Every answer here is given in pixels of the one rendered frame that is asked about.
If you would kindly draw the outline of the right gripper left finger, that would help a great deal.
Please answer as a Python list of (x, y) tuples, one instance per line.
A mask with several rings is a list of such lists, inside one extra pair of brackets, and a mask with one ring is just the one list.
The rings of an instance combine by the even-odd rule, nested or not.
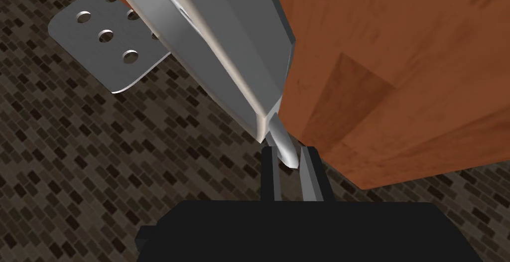
[(265, 146), (261, 151), (260, 200), (281, 201), (277, 148)]

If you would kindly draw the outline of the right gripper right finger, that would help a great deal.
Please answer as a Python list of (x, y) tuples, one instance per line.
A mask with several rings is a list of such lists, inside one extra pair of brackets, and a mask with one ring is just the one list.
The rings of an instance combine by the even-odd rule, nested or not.
[(304, 201), (335, 201), (322, 159), (315, 147), (301, 147), (299, 175)]

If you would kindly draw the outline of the silver perforated hinge plate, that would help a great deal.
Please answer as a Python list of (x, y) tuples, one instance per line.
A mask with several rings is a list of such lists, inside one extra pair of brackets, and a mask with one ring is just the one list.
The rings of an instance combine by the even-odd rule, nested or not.
[(52, 17), (48, 33), (113, 94), (130, 88), (169, 55), (120, 0), (75, 0)]

